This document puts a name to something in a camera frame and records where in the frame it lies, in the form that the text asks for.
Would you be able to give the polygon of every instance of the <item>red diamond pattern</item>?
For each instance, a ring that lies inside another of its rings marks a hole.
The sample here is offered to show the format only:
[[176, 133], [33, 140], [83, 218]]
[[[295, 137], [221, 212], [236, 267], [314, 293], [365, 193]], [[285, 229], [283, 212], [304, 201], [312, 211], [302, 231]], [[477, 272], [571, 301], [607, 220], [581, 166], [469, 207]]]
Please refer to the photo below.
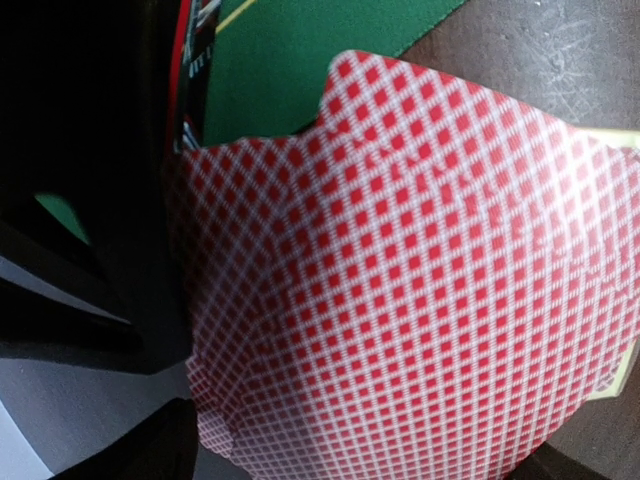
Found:
[[499, 479], [640, 333], [635, 151], [345, 52], [316, 126], [166, 168], [202, 443], [260, 479]]

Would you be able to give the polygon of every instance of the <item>black plastic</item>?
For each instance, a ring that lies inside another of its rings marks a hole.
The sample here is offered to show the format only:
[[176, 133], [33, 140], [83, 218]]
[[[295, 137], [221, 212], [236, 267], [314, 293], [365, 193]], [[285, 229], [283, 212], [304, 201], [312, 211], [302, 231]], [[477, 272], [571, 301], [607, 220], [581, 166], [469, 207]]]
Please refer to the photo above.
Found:
[[[5, 310], [0, 356], [153, 373], [189, 355], [189, 325], [180, 275], [169, 254], [160, 178], [178, 8], [177, 0], [2, 6], [0, 255], [63, 290], [75, 285], [70, 293], [81, 292], [89, 303], [99, 299], [96, 306], [132, 324], [138, 348], [116, 359], [88, 348], [88, 339], [61, 342], [60, 335], [34, 334], [16, 342], [5, 335], [18, 317]], [[45, 240], [37, 209], [25, 207], [38, 193], [71, 204], [90, 239], [93, 260], [84, 246], [76, 244], [74, 253], [68, 245]], [[30, 213], [16, 220], [17, 209]], [[20, 235], [32, 241], [17, 241]], [[6, 285], [0, 289], [3, 298], [12, 294]], [[25, 304], [25, 312], [33, 325], [45, 324], [52, 307], [34, 304], [42, 309]], [[50, 321], [64, 315], [58, 309], [56, 316]], [[115, 325], [84, 318], [98, 330]]]
[[100, 453], [55, 480], [191, 480], [198, 452], [196, 411], [174, 399]]

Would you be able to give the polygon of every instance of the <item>red and white card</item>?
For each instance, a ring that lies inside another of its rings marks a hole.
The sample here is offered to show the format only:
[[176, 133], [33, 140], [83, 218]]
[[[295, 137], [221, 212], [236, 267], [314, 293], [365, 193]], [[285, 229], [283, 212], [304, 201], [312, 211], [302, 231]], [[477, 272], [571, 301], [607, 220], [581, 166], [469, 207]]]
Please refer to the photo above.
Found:
[[316, 126], [167, 165], [203, 444], [260, 479], [498, 479], [640, 334], [640, 154], [345, 52]]

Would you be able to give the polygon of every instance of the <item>green felt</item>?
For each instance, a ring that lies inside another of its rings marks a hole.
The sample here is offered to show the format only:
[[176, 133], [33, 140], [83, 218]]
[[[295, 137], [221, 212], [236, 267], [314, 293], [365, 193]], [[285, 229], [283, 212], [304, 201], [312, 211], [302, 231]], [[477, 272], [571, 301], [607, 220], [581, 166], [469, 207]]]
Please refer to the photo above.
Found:
[[45, 210], [53, 215], [56, 220], [64, 225], [67, 230], [89, 245], [89, 237], [87, 237], [84, 228], [82, 228], [76, 212], [63, 198], [57, 195], [36, 195], [36, 200], [40, 202]]
[[[295, 132], [313, 121], [338, 53], [398, 56], [464, 0], [257, 0], [220, 32], [204, 141]], [[225, 18], [241, 0], [223, 0]]]

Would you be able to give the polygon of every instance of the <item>table surface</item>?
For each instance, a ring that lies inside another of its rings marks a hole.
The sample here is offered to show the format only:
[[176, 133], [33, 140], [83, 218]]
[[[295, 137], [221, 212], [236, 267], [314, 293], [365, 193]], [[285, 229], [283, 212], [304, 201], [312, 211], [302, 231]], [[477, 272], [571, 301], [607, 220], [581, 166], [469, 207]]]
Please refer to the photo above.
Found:
[[[640, 1], [469, 0], [402, 57], [584, 127], [640, 130]], [[640, 472], [640, 362], [550, 443], [612, 480]]]

